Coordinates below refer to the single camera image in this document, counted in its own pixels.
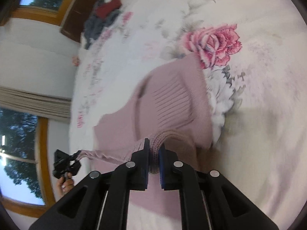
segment pile of clothes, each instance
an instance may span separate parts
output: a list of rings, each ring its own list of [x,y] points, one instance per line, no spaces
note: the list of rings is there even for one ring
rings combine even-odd
[[[84,23],[84,37],[86,38],[85,49],[88,49],[93,40],[97,40],[104,27],[109,27],[121,13],[119,8],[122,6],[120,0],[105,0],[95,2],[90,17]]]

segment white bedding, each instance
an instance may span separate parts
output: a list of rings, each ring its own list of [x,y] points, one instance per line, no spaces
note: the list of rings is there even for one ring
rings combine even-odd
[[[213,35],[218,35],[219,25],[227,24],[233,27],[232,45],[223,53],[214,52],[215,59],[209,56],[213,68],[204,74],[215,71],[219,75],[212,86],[237,92],[231,97],[234,106],[230,111],[227,108],[218,115],[216,109],[216,124],[224,126],[223,133],[213,150],[202,153],[204,169],[220,170],[280,230],[286,230],[307,200],[307,26],[295,6],[290,0],[122,3],[122,15],[80,57],[72,103],[71,153],[93,149],[92,127],[104,114],[124,106],[148,72],[187,50],[180,41],[185,33],[213,27]],[[242,48],[235,46],[233,31]],[[86,161],[82,163],[76,181],[90,171]],[[131,203],[128,218],[128,229],[180,228],[179,220]]]

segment bed sheet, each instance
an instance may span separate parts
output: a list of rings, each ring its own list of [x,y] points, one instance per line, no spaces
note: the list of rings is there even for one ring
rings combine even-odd
[[[307,200],[307,26],[295,6],[290,0],[122,4],[123,13],[87,51],[76,74],[71,153],[94,148],[93,126],[123,107],[148,72],[197,52],[212,120],[220,126],[214,148],[201,153],[203,170],[220,170],[286,230]],[[89,171],[84,163],[77,181]],[[162,218],[170,222],[167,229],[178,229],[178,220],[132,203],[131,208],[129,215],[141,210],[150,219],[132,217],[134,229],[155,229]]]

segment metal rivet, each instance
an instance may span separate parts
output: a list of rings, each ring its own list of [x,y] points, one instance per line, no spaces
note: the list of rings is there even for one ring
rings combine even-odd
[[[212,177],[218,177],[220,173],[217,170],[211,170],[210,171],[210,176]]]
[[[183,162],[181,162],[181,161],[176,161],[176,162],[174,162],[174,166],[177,167],[177,168],[180,168],[180,167],[183,166]]]
[[[128,168],[133,168],[134,166],[135,166],[135,162],[130,161],[126,163],[126,167]]]
[[[90,173],[90,178],[95,179],[95,178],[97,178],[99,175],[100,175],[100,173],[99,173],[98,171],[92,171],[92,172]]]

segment finger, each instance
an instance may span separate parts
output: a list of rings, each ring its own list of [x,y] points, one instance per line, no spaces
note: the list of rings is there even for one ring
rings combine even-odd
[[[69,185],[74,185],[74,180],[73,179],[69,179],[66,182],[63,183],[64,187],[67,187]]]
[[[63,189],[63,192],[64,192],[64,193],[67,193],[67,192],[69,192],[70,190],[72,190],[73,188],[74,188],[73,185],[69,185],[69,186],[67,186],[67,187],[65,187],[65,188]]]
[[[56,185],[57,185],[58,187],[61,187],[62,184],[63,184],[63,182],[64,182],[64,177],[61,177],[60,179],[57,180]]]

